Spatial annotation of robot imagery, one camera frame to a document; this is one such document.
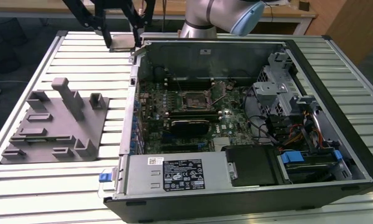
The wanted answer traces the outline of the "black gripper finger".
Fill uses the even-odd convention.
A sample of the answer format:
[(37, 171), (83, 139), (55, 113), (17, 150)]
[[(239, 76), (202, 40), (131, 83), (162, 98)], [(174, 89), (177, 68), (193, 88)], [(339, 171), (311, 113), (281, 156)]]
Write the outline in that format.
[(94, 14), (86, 9), (81, 0), (62, 0), (70, 13), (75, 17), (83, 28), (93, 28), (94, 32), (102, 36), (106, 48), (111, 45), (111, 36), (105, 23), (105, 10), (102, 0), (91, 0)]
[(146, 7), (142, 15), (134, 9), (131, 0), (121, 0), (121, 10), (131, 26), (134, 47), (141, 47), (141, 36), (143, 27), (151, 24), (151, 17), (154, 11), (155, 0), (145, 0)]

